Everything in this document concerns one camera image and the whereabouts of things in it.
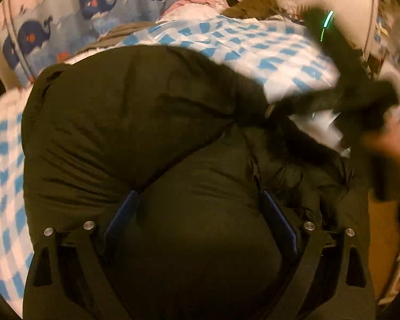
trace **black down jacket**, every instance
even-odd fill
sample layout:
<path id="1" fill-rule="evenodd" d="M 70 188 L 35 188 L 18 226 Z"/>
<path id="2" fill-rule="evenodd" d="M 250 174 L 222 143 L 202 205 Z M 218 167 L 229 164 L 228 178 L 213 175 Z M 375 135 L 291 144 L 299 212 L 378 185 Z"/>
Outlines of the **black down jacket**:
<path id="1" fill-rule="evenodd" d="M 289 118 L 265 119 L 256 82 L 194 51 L 108 50 L 46 69 L 22 117 L 35 244 L 142 200 L 108 278 L 135 319 L 253 316 L 285 262 L 258 210 L 268 190 L 302 225 L 352 227 L 369 246 L 367 188 Z"/>

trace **whale curtain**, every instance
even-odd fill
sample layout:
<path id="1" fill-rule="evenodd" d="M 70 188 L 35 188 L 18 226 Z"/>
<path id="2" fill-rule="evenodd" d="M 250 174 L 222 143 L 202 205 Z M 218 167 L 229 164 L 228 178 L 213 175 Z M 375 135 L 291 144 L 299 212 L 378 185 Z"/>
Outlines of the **whale curtain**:
<path id="1" fill-rule="evenodd" d="M 0 47 L 21 85 L 118 25 L 156 21 L 178 0 L 3 0 Z"/>

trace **bed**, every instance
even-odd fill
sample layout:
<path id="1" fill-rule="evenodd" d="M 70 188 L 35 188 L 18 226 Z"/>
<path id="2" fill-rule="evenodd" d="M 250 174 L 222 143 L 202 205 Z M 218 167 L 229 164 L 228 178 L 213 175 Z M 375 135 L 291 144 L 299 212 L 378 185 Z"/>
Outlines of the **bed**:
<path id="1" fill-rule="evenodd" d="M 24 154 L 20 125 L 32 83 L 45 66 L 56 63 L 63 59 L 62 57 L 68 57 L 69 54 L 95 42 L 100 34 L 112 27 L 139 20 L 156 21 L 178 0 L 136 0 L 145 2 L 148 9 L 136 10 L 136 7 L 130 7 L 130 13 L 123 13 L 122 10 L 131 0 L 115 0 L 113 3 L 117 4 L 117 7 L 113 8 L 110 7 L 111 0 L 104 0 L 102 5 L 99 0 L 95 0 L 94 3 L 92 2 L 94 0 L 89 0 L 91 1 L 89 8 L 93 3 L 99 4 L 93 7 L 102 6 L 103 10 L 87 8 L 78 11 L 78 14 L 70 13 L 65 18 L 73 18 L 68 25 L 77 25 L 78 19 L 88 20 L 90 31 L 73 29 L 73 34 L 63 31 L 65 35 L 70 35 L 69 40 L 64 43 L 49 42 L 47 34 L 50 36 L 51 27 L 57 27 L 59 23 L 54 22 L 53 18 L 52 20 L 44 18 L 39 33 L 45 38 L 40 39 L 39 47 L 37 49 L 34 47 L 31 51 L 14 46 L 12 39 L 16 41 L 18 35 L 15 30 L 9 31 L 6 26 L 9 22 L 9 6 L 12 0 L 3 1 L 0 7 L 3 18 L 0 22 L 5 26 L 0 29 L 0 44 L 5 56 L 9 57 L 7 62 L 18 75 L 24 88 L 9 90 L 0 98 L 0 294 L 13 310 L 22 316 L 24 285 L 33 256 L 33 247 L 24 211 L 22 190 Z M 44 0 L 42 4 L 47 4 L 48 1 Z M 17 21 L 19 27 L 29 20 L 24 8 L 21 9 Z M 339 74 L 334 64 L 323 54 L 319 46 L 309 39 L 303 26 L 285 18 L 258 21 L 231 19 L 219 15 L 218 12 L 207 15 L 205 11 L 202 13 L 197 11 L 195 14 L 191 8 L 198 7 L 186 6 L 185 14 L 181 13 L 175 17 L 177 20 L 164 21 L 137 31 L 124 38 L 115 47 L 148 44 L 196 50 L 217 63 L 225 63 L 235 71 L 257 80 L 263 85 L 269 101 L 277 100 L 288 93 L 327 88 L 336 83 Z M 41 8 L 33 10 L 32 13 L 45 16 Z M 96 13 L 99 13 L 100 17 L 92 18 Z M 37 35 L 36 31 L 28 31 L 28 41 L 32 34 Z M 9 43 L 10 53 L 6 55 Z M 91 49 L 70 57 L 66 62 L 75 63 L 106 50 L 107 48 Z M 16 60 L 12 57 L 15 53 L 23 54 L 17 54 Z M 340 135 L 331 126 L 333 119 L 334 115 L 331 112 L 316 113 L 307 118 L 294 118 L 296 123 L 316 140 L 337 148 Z"/>

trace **black puffer coat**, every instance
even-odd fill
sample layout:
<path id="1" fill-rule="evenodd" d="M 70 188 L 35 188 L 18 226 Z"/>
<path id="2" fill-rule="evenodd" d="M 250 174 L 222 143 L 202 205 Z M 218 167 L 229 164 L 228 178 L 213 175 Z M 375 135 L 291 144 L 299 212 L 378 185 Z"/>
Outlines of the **black puffer coat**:
<path id="1" fill-rule="evenodd" d="M 260 85 L 164 46 L 105 51 L 46 69 L 22 118 L 31 239 L 105 222 L 142 201 L 108 277 L 136 319 L 253 316 L 285 262 L 258 210 L 273 193 L 293 222 L 352 227 L 367 255 L 367 188 L 347 159 L 263 116 Z"/>

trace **green light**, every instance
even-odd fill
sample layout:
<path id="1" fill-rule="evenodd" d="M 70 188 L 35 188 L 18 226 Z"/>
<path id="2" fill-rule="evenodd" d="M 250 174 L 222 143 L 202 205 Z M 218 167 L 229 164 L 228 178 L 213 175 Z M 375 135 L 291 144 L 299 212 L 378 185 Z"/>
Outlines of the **green light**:
<path id="1" fill-rule="evenodd" d="M 325 21 L 325 27 L 329 24 L 329 20 L 331 20 L 331 16 L 333 14 L 333 11 L 331 10 L 329 14 L 327 15 L 326 21 Z"/>

